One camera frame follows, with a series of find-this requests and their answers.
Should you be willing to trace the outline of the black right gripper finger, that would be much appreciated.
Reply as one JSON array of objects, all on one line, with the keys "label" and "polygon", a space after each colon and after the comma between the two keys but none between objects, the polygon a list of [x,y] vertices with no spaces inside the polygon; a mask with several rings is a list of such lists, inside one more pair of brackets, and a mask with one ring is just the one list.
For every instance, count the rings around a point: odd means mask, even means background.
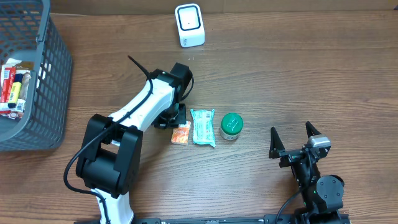
[{"label": "black right gripper finger", "polygon": [[319,132],[311,122],[307,121],[305,123],[306,131],[307,131],[307,136],[308,138],[316,135],[321,135],[321,132]]},{"label": "black right gripper finger", "polygon": [[277,159],[280,154],[285,152],[285,147],[279,137],[279,134],[275,127],[271,128],[271,144],[269,149],[269,158]]}]

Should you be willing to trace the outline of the red snack bar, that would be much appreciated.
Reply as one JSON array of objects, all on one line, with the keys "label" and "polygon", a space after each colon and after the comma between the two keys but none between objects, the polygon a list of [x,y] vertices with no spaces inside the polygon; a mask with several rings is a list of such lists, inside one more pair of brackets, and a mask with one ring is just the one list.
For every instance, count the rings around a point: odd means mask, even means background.
[{"label": "red snack bar", "polygon": [[16,68],[8,65],[2,66],[1,73],[1,103],[7,103],[9,100],[9,95],[11,92],[12,85],[14,83],[14,78],[16,75]]}]

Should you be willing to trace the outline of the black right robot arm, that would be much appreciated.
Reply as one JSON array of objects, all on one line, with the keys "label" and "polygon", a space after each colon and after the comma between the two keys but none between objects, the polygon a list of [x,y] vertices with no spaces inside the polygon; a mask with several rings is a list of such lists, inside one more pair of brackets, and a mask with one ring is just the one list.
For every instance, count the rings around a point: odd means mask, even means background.
[{"label": "black right robot arm", "polygon": [[289,223],[348,223],[342,216],[345,183],[337,175],[322,176],[317,162],[325,158],[330,149],[330,139],[319,132],[311,122],[305,123],[308,141],[300,149],[286,151],[276,128],[271,128],[269,158],[279,159],[279,167],[289,167],[298,183],[298,191],[281,206],[274,223],[284,221],[282,212],[298,195],[302,196],[303,208],[289,216]]}]

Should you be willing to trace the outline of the brown transparent snack bag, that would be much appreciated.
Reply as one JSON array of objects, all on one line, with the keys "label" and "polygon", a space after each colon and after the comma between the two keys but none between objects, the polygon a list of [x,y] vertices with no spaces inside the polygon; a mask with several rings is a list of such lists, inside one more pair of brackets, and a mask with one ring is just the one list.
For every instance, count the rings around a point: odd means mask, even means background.
[{"label": "brown transparent snack bag", "polygon": [[26,100],[29,87],[29,81],[32,78],[31,70],[34,68],[33,62],[21,61],[14,66],[17,74],[22,74],[22,86],[19,93],[19,99]]}]

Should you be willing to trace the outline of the white patterned wrapper packet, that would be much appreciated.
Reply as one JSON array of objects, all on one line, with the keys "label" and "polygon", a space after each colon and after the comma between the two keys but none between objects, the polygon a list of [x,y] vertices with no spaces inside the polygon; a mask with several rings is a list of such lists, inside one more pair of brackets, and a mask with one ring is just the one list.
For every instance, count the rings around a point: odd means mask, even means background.
[{"label": "white patterned wrapper packet", "polygon": [[[16,59],[10,58],[3,65],[8,65],[8,66],[14,67],[16,64],[18,64],[20,62],[21,62],[21,60],[16,60]],[[8,107],[8,103],[1,103],[1,116],[19,121],[24,115],[25,102],[26,102],[26,100],[18,99],[17,106],[12,109],[10,109]]]}]

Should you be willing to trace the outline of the orange snack packet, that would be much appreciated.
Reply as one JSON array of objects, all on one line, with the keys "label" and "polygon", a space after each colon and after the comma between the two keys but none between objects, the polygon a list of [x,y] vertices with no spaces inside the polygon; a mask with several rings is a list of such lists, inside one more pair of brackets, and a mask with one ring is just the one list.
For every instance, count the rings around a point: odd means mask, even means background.
[{"label": "orange snack packet", "polygon": [[191,122],[186,121],[185,124],[179,124],[177,128],[174,128],[171,137],[171,143],[187,146],[190,134],[190,127]]}]

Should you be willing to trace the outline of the green lid jar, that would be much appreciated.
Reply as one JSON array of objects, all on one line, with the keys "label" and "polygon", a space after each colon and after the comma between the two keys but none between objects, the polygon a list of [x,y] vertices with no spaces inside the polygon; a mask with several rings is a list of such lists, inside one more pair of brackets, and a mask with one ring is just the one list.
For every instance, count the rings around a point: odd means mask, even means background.
[{"label": "green lid jar", "polygon": [[228,113],[221,120],[220,134],[225,140],[235,140],[242,131],[244,122],[237,113]]}]

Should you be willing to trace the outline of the teal tissue packet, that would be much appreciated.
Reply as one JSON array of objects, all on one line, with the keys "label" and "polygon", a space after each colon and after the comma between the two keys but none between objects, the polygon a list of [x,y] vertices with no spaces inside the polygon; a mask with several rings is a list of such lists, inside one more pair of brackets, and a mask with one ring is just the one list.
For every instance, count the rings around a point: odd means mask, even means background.
[{"label": "teal tissue packet", "polygon": [[213,129],[215,110],[191,109],[190,112],[193,119],[193,143],[216,147]]}]

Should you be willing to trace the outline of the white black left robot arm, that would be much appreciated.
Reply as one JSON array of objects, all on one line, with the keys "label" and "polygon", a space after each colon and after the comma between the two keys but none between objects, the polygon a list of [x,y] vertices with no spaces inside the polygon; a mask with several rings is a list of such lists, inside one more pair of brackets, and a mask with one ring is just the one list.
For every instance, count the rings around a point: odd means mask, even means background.
[{"label": "white black left robot arm", "polygon": [[183,100],[193,87],[189,67],[176,63],[170,72],[148,72],[144,88],[109,116],[93,115],[86,127],[76,175],[97,199],[98,223],[133,223],[129,190],[139,172],[144,132],[154,126],[176,128],[186,122]]}]

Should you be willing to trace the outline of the yellow highlighter black cap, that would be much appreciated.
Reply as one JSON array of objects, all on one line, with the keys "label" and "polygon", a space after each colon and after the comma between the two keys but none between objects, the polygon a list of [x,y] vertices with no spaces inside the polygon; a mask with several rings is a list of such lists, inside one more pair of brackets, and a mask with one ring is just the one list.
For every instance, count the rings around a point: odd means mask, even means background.
[{"label": "yellow highlighter black cap", "polygon": [[22,73],[17,73],[14,77],[13,84],[11,86],[11,92],[8,99],[8,107],[10,109],[15,108],[17,106],[17,101],[19,99],[19,94],[22,87],[24,75]]}]

